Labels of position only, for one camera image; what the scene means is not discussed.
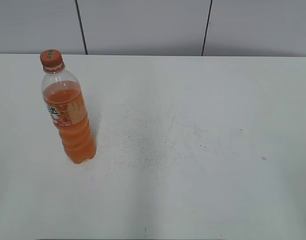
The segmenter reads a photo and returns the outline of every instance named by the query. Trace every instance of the table surface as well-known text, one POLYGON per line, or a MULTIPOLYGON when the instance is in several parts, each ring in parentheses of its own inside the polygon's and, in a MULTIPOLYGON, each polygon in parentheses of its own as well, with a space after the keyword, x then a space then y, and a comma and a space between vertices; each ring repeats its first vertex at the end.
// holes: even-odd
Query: table surface
POLYGON ((94 159, 36 54, 0 54, 0 240, 306 240, 306 58, 65 55, 94 159))

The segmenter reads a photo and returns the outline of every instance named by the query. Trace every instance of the bottle cap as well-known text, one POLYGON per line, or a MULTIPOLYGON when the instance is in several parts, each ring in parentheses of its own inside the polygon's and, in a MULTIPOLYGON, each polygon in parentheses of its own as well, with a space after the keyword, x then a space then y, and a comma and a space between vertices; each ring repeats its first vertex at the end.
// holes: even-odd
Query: bottle cap
POLYGON ((50 49, 41 53, 43 69, 47 73, 57 73, 65 68, 62 55, 58 50, 50 49))

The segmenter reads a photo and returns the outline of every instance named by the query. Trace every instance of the white wall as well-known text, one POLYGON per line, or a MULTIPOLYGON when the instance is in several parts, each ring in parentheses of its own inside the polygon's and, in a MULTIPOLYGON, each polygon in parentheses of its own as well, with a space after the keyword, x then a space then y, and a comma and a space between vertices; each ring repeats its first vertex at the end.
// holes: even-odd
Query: white wall
POLYGON ((214 0, 205 56, 306 56, 306 0, 214 0))
POLYGON ((84 54, 74 0, 0 0, 0 53, 84 54))
POLYGON ((89 54, 201 56, 210 0, 79 0, 89 54))

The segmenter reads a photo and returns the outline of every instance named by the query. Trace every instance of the orange juice bottle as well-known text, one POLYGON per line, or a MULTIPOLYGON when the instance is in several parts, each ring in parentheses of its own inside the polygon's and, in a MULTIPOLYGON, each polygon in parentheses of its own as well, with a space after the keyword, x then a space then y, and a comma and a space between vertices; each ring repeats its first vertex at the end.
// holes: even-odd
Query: orange juice bottle
POLYGON ((65 70, 61 53, 50 49, 41 53, 45 77, 42 95, 54 125, 58 128, 66 154, 76 164, 94 157, 95 141, 77 78, 65 70))

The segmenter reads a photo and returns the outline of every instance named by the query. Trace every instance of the bottle bottom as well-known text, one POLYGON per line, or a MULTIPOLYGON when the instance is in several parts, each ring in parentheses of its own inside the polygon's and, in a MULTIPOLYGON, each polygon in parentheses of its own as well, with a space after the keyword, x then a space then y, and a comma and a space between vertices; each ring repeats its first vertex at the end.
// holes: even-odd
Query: bottle bottom
POLYGON ((95 140, 91 136, 89 144, 87 144, 82 149, 79 149, 79 150, 68 150, 68 149, 64 148, 64 151, 65 151, 66 155, 68 155, 69 158, 75 164, 80 164, 84 160, 92 159, 95 156, 95 153, 96 153, 95 140))

